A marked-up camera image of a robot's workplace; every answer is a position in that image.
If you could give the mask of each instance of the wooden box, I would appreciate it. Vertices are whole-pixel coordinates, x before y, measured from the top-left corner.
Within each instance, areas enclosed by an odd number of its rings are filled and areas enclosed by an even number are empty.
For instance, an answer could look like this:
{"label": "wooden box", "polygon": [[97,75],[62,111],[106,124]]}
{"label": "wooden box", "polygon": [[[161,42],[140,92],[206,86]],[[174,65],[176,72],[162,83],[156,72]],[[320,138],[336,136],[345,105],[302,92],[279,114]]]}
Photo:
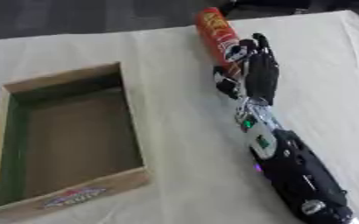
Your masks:
{"label": "wooden box", "polygon": [[0,210],[51,210],[147,181],[118,63],[4,85]]}

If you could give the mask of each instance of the floor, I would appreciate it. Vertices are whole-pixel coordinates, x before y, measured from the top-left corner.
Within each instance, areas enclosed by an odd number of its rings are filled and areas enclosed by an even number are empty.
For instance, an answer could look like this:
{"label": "floor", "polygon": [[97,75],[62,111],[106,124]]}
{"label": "floor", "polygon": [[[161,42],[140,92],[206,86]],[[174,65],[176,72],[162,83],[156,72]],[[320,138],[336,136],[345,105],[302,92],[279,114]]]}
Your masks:
{"label": "floor", "polygon": [[[194,13],[225,0],[0,0],[0,39],[58,33],[122,32],[191,25]],[[311,12],[321,11],[314,0]],[[250,8],[231,18],[289,15]]]}

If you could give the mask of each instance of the red can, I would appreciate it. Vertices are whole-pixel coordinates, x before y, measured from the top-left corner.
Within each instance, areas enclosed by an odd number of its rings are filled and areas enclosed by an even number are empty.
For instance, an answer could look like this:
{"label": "red can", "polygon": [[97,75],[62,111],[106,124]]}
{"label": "red can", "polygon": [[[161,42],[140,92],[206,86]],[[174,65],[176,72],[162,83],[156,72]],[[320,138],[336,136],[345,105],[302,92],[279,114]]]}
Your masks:
{"label": "red can", "polygon": [[240,39],[225,17],[215,7],[206,8],[197,14],[196,27],[217,63],[226,70],[228,78],[236,80],[241,75],[241,69],[231,56]]}

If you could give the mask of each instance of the table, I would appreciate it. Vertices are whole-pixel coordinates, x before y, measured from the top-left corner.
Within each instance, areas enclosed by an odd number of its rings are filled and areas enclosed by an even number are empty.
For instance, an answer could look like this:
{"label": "table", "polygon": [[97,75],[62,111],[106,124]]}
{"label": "table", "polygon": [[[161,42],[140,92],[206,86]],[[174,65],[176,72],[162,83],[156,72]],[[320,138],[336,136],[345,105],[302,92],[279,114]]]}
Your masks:
{"label": "table", "polygon": [[[264,33],[280,63],[276,117],[348,190],[359,217],[359,17],[351,11],[232,21]],[[0,40],[0,86],[120,61],[152,183],[37,217],[0,223],[299,223],[252,169],[234,103],[217,92],[193,26]]]}

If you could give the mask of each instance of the box label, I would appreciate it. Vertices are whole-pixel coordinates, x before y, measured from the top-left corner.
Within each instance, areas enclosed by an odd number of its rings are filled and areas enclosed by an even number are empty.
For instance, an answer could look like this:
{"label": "box label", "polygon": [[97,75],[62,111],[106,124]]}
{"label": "box label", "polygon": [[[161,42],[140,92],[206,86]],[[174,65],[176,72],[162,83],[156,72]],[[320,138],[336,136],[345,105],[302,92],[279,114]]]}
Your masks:
{"label": "box label", "polygon": [[106,189],[104,188],[82,188],[80,190],[69,190],[54,199],[48,200],[43,207],[63,207],[80,204],[97,197],[105,191]]}

